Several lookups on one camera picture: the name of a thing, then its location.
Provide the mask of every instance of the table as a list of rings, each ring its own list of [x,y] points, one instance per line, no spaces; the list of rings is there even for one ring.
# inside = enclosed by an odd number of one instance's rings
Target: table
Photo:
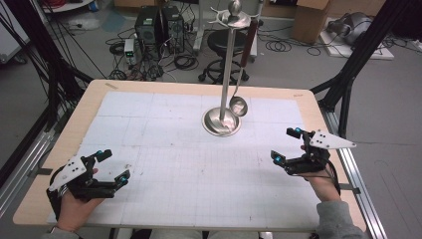
[[[67,126],[63,130],[61,136],[59,137],[55,147],[51,151],[43,167],[57,169],[62,166],[67,161],[67,159],[71,158],[73,155],[76,154],[107,92],[220,96],[221,86],[95,80],[90,83],[90,86],[88,87],[86,93],[81,99],[74,114],[70,118]],[[324,121],[317,106],[317,101],[310,91],[245,87],[240,89],[239,94],[244,98],[249,97],[257,99],[282,99],[295,101],[300,109],[300,113],[302,115],[302,119],[306,129],[321,128],[323,130],[326,130]],[[345,177],[341,163],[339,162],[338,156],[335,151],[331,152],[331,161],[337,168],[339,181],[342,183],[347,183],[347,179]],[[22,201],[21,205],[19,206],[18,210],[14,215],[13,220],[15,223],[23,225],[47,224],[47,218],[49,217],[49,214],[52,211],[48,199],[45,195],[45,189],[49,185],[49,179],[50,176],[44,175],[38,175],[36,177],[33,182],[33,185],[29,189],[27,195],[25,196],[24,200]],[[354,224],[359,226],[362,230],[365,230],[365,223],[363,221],[363,218],[361,216],[353,194],[350,191],[343,191],[341,197],[350,205],[350,212]],[[92,223],[92,225],[111,226],[110,223],[101,223],[98,221],[96,223]],[[133,227],[133,225],[128,224],[120,224],[117,226]],[[267,228],[258,228],[254,226],[252,226],[251,228],[254,230],[268,230]],[[289,228],[276,227],[272,227],[270,229],[273,231],[289,230]]]

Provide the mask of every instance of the grid paper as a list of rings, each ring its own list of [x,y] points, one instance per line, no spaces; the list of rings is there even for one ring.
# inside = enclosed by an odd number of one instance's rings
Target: grid paper
[[[108,93],[77,157],[111,149],[95,178],[126,169],[129,184],[96,209],[90,224],[132,227],[313,230],[318,200],[300,177],[275,166],[270,151],[302,155],[295,101],[245,98],[240,130],[219,137],[202,116],[220,97]]]

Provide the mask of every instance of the wrist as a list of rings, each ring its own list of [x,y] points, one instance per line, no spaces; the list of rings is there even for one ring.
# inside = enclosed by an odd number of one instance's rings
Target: wrist
[[[341,197],[330,178],[313,177],[309,178],[309,182],[321,202],[341,201]]]

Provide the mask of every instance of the stool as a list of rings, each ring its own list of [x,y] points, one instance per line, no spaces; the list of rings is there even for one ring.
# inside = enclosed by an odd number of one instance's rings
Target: stool
[[[222,84],[224,80],[224,68],[226,64],[226,53],[227,53],[227,40],[229,37],[229,29],[225,30],[217,30],[211,33],[208,36],[207,43],[208,47],[213,50],[221,59],[215,60],[208,64],[207,68],[204,72],[198,76],[198,80],[200,82],[205,81],[206,77],[208,76],[212,81],[213,85],[215,84]],[[245,47],[246,42],[246,34],[236,31],[235,37],[235,45],[233,46],[233,57],[241,54]],[[233,64],[240,68],[240,64],[236,61],[232,61]],[[235,79],[232,75],[235,73],[239,73],[239,70],[232,70],[230,73],[230,84],[235,85],[237,83],[237,79]],[[211,73],[218,73],[218,76],[215,77]],[[243,71],[242,74],[242,81],[248,81],[249,76]]]

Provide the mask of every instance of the spoon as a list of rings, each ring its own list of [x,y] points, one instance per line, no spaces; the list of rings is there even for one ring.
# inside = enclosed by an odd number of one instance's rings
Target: spoon
[[[229,107],[230,111],[236,117],[243,117],[248,112],[248,104],[246,104],[245,100],[241,97],[235,97],[237,90],[239,88],[240,81],[242,80],[242,75],[244,68],[246,67],[246,63],[248,62],[249,54],[251,53],[252,43],[254,42],[255,34],[258,28],[258,20],[252,19],[251,25],[248,29],[248,35],[246,36],[245,48],[242,53],[242,60],[240,63],[240,72],[238,81],[236,83],[236,90],[233,93],[232,99],[230,99]]]

